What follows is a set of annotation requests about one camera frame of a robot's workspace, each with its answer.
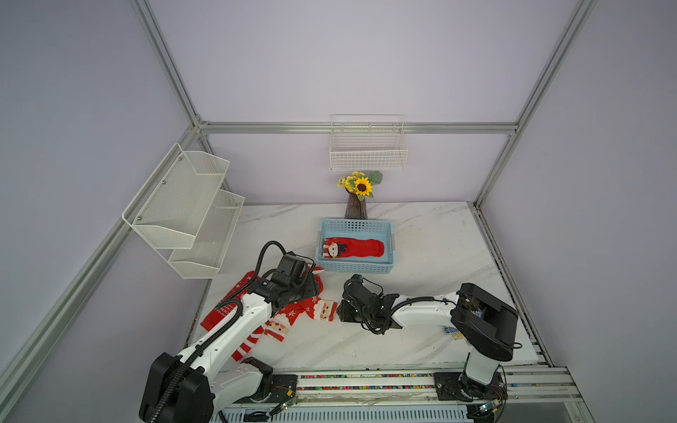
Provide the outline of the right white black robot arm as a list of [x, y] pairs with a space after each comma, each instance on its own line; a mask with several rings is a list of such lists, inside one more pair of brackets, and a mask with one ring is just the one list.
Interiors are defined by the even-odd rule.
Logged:
[[370, 291], [361, 275], [344, 284], [337, 308], [341, 322], [359, 324], [374, 335], [390, 329], [418, 326], [450, 327], [460, 332], [471, 347], [459, 376], [462, 392], [497, 386], [497, 370], [513, 360], [518, 312], [513, 306], [473, 283], [464, 283], [445, 296], [407, 297]]

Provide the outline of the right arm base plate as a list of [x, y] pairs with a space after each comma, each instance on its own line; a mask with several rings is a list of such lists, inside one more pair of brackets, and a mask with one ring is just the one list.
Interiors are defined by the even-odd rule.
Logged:
[[471, 403], [479, 400], [504, 400], [506, 384], [495, 372], [489, 384], [475, 382], [465, 372], [433, 373], [435, 392], [440, 401]]

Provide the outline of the yellow artificial sunflower bouquet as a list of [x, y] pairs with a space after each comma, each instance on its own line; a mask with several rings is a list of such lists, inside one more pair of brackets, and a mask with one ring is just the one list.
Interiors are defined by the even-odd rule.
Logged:
[[383, 178], [381, 171], [368, 173], [355, 171], [340, 178], [337, 187], [355, 196], [359, 201], [363, 201], [367, 197], [374, 197], [374, 187], [381, 184]]

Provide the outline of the lower white mesh shelf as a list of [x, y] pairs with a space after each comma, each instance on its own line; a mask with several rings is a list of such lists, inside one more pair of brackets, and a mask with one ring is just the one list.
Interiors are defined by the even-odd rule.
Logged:
[[245, 197], [226, 190], [216, 192], [205, 220], [188, 250], [173, 250], [167, 263], [184, 280], [216, 278], [243, 209]]

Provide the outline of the red white striped sock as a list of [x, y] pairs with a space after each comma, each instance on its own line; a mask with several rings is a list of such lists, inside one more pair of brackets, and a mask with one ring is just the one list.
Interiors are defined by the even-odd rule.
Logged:
[[251, 350], [253, 349], [254, 345], [261, 340], [262, 336], [264, 335], [264, 326], [266, 324], [260, 326], [259, 328], [255, 329], [248, 338], [244, 340], [244, 342], [236, 349], [236, 351], [232, 354], [232, 358], [235, 361], [242, 361], [247, 355], [250, 354]]

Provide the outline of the white mesh shelf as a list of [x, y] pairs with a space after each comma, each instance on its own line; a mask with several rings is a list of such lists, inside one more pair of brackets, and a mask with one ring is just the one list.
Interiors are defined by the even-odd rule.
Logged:
[[167, 263], [184, 280], [216, 278], [243, 209], [245, 197], [226, 190], [216, 192], [205, 220], [188, 250], [173, 250]]
[[174, 145], [122, 220], [156, 250], [189, 250], [224, 182], [229, 161]]

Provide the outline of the dark ribbed glass vase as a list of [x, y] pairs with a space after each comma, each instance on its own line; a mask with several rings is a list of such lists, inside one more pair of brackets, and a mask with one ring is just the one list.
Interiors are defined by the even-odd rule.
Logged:
[[348, 194], [347, 208], [345, 212], [346, 220], [367, 220], [368, 212], [366, 201], [361, 201], [354, 193]]

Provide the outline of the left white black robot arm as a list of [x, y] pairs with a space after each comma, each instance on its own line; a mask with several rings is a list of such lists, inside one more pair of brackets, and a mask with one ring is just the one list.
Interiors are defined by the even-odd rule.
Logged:
[[254, 269], [234, 287], [216, 311], [226, 315], [198, 341], [178, 354], [161, 354], [151, 365], [141, 400], [144, 422], [207, 422], [229, 405], [249, 398], [262, 402], [273, 389], [273, 368], [234, 354], [280, 310], [319, 293], [309, 257], [284, 250], [279, 264]]

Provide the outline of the aluminium rail front frame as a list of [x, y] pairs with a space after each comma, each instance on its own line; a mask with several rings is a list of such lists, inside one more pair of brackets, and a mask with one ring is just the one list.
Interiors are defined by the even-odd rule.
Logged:
[[[404, 370], [336, 370], [273, 373], [273, 386], [293, 386], [298, 403], [311, 405], [423, 405], [465, 403], [454, 395], [465, 381], [459, 368]], [[567, 368], [500, 366], [493, 382], [474, 390], [481, 404], [492, 398], [503, 405], [584, 405], [585, 400]]]

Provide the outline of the red lettered sock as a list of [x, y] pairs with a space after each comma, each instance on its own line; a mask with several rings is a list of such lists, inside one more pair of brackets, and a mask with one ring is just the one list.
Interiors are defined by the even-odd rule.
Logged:
[[[228, 294], [218, 302], [218, 305], [230, 299], [241, 300], [241, 298], [243, 298], [243, 296], [247, 294], [248, 285], [251, 281], [253, 274], [254, 271], [249, 271], [248, 273], [246, 273], [244, 277], [231, 288]], [[211, 331], [220, 321], [222, 321], [235, 308], [236, 305], [234, 304], [226, 304], [220, 308], [214, 308], [203, 319], [203, 321], [200, 323], [200, 326], [206, 331]]]

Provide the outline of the light blue plastic basket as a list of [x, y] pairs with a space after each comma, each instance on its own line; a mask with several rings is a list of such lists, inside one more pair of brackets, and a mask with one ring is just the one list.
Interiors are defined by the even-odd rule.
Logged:
[[396, 263], [392, 224], [387, 220], [324, 219], [315, 255], [326, 271], [388, 274]]

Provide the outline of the red snowman sock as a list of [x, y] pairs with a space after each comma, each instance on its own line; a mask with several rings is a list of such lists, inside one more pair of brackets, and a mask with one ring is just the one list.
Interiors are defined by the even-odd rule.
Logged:
[[385, 253], [385, 246], [382, 241], [344, 237], [326, 238], [323, 242], [322, 249], [322, 257], [330, 259], [382, 257]]

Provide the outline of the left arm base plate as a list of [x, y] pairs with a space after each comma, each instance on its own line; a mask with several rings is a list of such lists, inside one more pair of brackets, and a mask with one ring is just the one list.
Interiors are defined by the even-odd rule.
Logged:
[[296, 393], [298, 375], [265, 376], [257, 391], [249, 397], [241, 398], [237, 404], [278, 404], [289, 397], [289, 391]]

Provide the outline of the upper white mesh shelf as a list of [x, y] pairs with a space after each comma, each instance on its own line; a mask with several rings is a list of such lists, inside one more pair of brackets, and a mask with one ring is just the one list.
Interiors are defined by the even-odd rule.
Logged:
[[229, 161], [174, 145], [122, 220], [156, 250], [189, 250], [224, 182]]

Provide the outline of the red snowflake santa sock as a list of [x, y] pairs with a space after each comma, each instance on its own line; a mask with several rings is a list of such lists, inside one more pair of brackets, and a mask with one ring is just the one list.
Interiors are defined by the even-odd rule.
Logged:
[[313, 318], [314, 310], [312, 307], [303, 307], [301, 303], [293, 304], [282, 308], [272, 319], [264, 326], [264, 335], [283, 342], [290, 329], [300, 317]]

